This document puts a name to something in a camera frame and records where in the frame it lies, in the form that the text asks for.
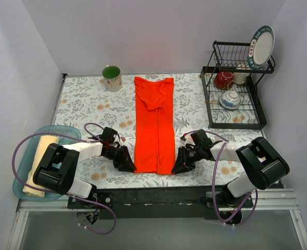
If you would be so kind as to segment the orange t shirt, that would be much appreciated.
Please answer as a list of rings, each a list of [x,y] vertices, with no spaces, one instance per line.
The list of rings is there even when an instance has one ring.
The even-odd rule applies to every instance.
[[[157,82],[134,78],[136,96],[137,173],[172,174],[176,161],[174,79]]]

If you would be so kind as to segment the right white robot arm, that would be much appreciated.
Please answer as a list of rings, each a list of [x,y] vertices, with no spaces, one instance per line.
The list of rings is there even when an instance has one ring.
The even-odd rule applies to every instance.
[[[228,207],[236,206],[255,190],[265,190],[290,172],[289,165],[264,137],[249,142],[228,142],[225,138],[213,142],[203,129],[185,133],[184,146],[178,149],[173,174],[189,172],[200,160],[217,163],[220,160],[241,163],[245,173],[212,194],[212,200]]]

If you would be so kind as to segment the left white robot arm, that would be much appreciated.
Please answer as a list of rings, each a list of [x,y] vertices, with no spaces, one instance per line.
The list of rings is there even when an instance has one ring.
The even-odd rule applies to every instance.
[[[113,161],[119,171],[135,172],[128,148],[115,140],[116,130],[106,127],[98,141],[79,142],[70,145],[50,144],[33,175],[33,183],[61,195],[78,196],[85,208],[97,203],[95,187],[75,177],[77,164],[93,157],[105,157]]]

